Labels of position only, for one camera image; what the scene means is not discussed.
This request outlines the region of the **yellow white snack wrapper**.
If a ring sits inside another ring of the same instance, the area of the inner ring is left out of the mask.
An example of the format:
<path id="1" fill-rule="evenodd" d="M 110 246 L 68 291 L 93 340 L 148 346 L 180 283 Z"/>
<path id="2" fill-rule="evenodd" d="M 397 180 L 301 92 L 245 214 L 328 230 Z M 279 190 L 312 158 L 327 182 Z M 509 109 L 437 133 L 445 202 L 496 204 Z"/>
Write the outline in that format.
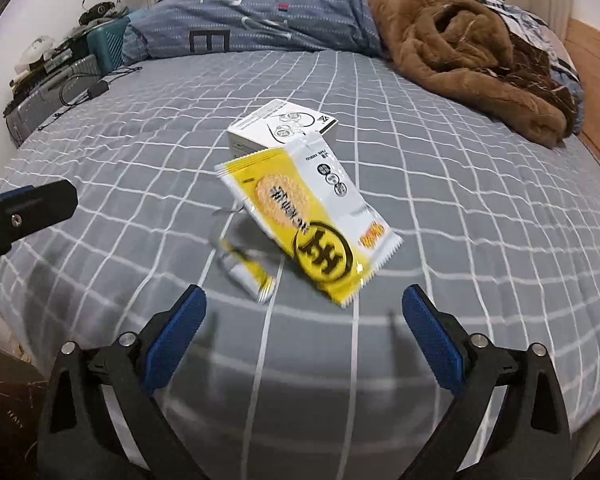
<path id="1" fill-rule="evenodd" d="M 215 172 L 260 229 L 340 307 L 402 244 L 318 133 L 222 162 Z"/>

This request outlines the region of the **grey suitcase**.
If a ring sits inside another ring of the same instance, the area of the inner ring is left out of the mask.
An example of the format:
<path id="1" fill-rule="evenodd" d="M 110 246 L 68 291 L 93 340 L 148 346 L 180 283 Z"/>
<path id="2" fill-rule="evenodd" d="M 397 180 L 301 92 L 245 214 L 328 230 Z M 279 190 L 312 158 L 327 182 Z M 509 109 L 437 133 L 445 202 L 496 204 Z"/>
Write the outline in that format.
<path id="1" fill-rule="evenodd" d="M 20 92 L 5 107 L 3 116 L 17 148 L 61 107 L 73 102 L 100 78 L 94 54 L 87 55 L 45 76 L 31 89 Z"/>

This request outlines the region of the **grey checked bed sheet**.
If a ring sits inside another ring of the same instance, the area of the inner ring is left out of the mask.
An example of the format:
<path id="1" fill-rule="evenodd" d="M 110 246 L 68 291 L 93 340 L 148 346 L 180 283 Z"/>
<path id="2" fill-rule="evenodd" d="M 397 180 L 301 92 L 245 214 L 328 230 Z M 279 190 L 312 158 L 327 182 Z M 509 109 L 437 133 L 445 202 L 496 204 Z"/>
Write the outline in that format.
<path id="1" fill-rule="evenodd" d="M 228 127 L 275 99 L 335 117 L 332 205 L 361 193 L 400 248 L 340 306 L 306 274 L 349 267 L 343 229 L 281 250 L 215 169 Z M 378 58 L 254 52 L 146 63 L 32 134 L 0 192 L 69 180 L 73 217 L 0 259 L 0 315 L 44 372 L 202 287 L 207 315 L 166 418 L 215 479 L 391 478 L 450 395 L 404 322 L 419 284 L 468 332 L 544 344 L 570 426 L 600 410 L 600 164 L 429 93 Z"/>

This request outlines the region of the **teal suitcase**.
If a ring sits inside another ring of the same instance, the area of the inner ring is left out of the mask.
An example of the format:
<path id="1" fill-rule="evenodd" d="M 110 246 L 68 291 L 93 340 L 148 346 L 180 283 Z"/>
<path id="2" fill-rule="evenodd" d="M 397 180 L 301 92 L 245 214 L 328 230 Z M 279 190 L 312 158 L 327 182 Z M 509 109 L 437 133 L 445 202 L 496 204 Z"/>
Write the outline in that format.
<path id="1" fill-rule="evenodd" d="M 88 50 L 96 58 L 102 76 L 119 68 L 122 62 L 123 37 L 128 18 L 117 18 L 97 25 L 86 35 Z"/>

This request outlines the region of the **small torn wrapper piece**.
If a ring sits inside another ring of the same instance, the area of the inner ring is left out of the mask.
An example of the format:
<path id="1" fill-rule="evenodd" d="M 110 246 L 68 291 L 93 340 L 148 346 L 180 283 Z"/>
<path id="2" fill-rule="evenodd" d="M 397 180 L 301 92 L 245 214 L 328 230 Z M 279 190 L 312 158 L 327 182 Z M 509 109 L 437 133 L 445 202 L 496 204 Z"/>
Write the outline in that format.
<path id="1" fill-rule="evenodd" d="M 264 263 L 270 242 L 244 207 L 212 214 L 209 242 L 227 277 L 258 304 L 271 299 L 276 277 Z"/>

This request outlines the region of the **white earphone box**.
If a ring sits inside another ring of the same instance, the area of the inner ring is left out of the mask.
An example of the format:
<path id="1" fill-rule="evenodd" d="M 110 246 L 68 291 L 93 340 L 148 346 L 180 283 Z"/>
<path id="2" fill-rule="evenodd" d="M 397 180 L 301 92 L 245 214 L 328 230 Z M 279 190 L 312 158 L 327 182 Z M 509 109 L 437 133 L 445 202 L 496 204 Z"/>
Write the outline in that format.
<path id="1" fill-rule="evenodd" d="M 281 99 L 272 100 L 227 129 L 227 142 L 234 158 L 277 148 L 317 132 L 327 136 L 338 125 L 329 114 Z"/>

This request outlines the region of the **blue striped duvet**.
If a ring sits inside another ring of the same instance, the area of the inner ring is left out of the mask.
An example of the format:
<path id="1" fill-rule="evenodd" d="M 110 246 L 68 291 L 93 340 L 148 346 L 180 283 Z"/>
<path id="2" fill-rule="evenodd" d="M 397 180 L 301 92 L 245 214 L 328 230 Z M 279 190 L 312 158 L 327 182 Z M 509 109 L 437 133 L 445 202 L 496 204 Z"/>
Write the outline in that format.
<path id="1" fill-rule="evenodd" d="M 130 17 L 122 61 L 259 50 L 385 54 L 367 0 L 158 0 Z"/>

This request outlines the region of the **patterned pillow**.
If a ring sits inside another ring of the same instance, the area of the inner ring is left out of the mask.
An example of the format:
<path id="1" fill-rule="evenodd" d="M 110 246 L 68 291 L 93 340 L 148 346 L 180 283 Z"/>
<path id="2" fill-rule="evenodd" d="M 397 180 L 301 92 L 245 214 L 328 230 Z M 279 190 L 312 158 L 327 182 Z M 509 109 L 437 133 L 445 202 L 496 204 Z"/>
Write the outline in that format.
<path id="1" fill-rule="evenodd" d="M 573 132 L 579 134 L 584 123 L 584 90 L 577 67 L 558 36 L 542 18 L 522 10 L 518 6 L 511 6 L 496 0 L 479 1 L 497 13 L 513 34 L 547 54 L 550 60 L 550 74 L 558 84 L 562 84 L 569 90 L 574 104 L 576 104 L 576 125 Z"/>

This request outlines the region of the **brown fleece blanket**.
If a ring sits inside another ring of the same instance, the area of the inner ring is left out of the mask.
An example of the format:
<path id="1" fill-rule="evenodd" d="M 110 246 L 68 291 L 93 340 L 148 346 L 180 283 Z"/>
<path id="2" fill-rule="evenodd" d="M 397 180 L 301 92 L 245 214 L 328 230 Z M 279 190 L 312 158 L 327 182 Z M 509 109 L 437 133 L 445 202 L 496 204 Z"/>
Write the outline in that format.
<path id="1" fill-rule="evenodd" d="M 577 102 L 552 74 L 550 52 L 480 0 L 367 0 L 396 70 L 431 92 L 556 148 L 573 132 Z"/>

